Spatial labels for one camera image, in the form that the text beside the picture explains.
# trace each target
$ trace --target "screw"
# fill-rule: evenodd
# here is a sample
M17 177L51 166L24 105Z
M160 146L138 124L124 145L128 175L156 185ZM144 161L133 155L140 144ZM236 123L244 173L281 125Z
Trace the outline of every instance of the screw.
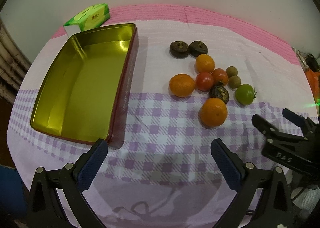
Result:
M251 162L247 162L247 163L245 164L245 166L246 166L246 168L248 168L248 169L253 169L253 168L254 168L254 164L252 164Z
M37 170L36 170L36 172L37 172L38 174L40 174L42 171L43 171L43 167L38 167Z
M73 168L73 164L72 163L68 163L64 167L65 167L65 169L69 170L69 169Z
M282 168L281 167L276 167L276 172L282 173Z

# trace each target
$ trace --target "green tomato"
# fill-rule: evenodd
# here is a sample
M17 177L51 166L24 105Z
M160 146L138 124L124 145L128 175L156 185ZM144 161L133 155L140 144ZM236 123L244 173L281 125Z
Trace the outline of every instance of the green tomato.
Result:
M240 85L235 91L235 97L242 105L249 105L256 98L256 93L251 85Z

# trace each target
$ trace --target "tablecloth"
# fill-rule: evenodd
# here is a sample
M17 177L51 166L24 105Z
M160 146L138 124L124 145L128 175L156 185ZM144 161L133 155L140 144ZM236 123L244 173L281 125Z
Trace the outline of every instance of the tablecloth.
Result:
M281 115L289 108L317 122L306 77L290 45L243 21L211 11L173 5L137 5L110 9L104 25L134 22L139 51L133 73L125 142L109 151L84 196L108 227L212 227L233 199L209 151L219 137L240 158L257 167L275 164L261 156L264 137L251 123L260 114L279 129L301 134ZM30 127L35 98L52 61L68 39L60 28L28 71L9 122L7 142L21 178L30 189L37 167L47 170L75 162L90 146L41 134ZM254 86L257 98L240 107L230 92L228 118L214 129L203 128L197 112L207 94L177 99L168 82L178 73L196 76L195 59L175 59L176 40L206 43L216 68L236 66L242 83ZM78 225L65 197L61 202Z

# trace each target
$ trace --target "red tomato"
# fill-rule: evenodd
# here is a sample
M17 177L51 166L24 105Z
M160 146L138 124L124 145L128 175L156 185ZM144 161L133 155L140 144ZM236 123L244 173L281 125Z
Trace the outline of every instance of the red tomato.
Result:
M225 86L228 83L229 78L225 70L221 68L217 68L211 74L213 76L215 86L216 85Z
M209 91L213 86L213 76L207 72L198 74L196 78L196 86L200 91Z

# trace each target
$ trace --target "dried fruit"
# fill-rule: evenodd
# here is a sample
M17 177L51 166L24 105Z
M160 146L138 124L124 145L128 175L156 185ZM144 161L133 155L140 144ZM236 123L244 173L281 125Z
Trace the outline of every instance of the dried fruit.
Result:
M208 48L202 41L194 41L189 45L189 52L192 56L197 57L201 54L207 54Z
M231 76L228 84L230 88L237 89L241 85L241 79L239 76Z
M174 95L187 97L190 96L195 89L195 81L189 75L178 74L171 78L169 88Z
M217 68L212 72L213 85L225 86L228 83L228 75L225 70Z
M208 127L217 127L224 123L228 116L226 104L219 98L209 98L204 102L199 117Z
M213 77L210 73L203 72L197 75L196 86L200 91L209 91L213 86Z
M237 76L238 75L238 69L235 68L234 66L229 66L226 70L226 73L228 75L228 77L232 77L232 76Z
M223 86L213 86L209 91L209 98L219 98L227 104L229 102L229 92Z
M200 73L212 73L214 71L214 67L215 63L211 56L201 54L196 58L196 68Z
M189 55L188 44L183 41L175 41L170 44L170 53L177 58L185 58Z

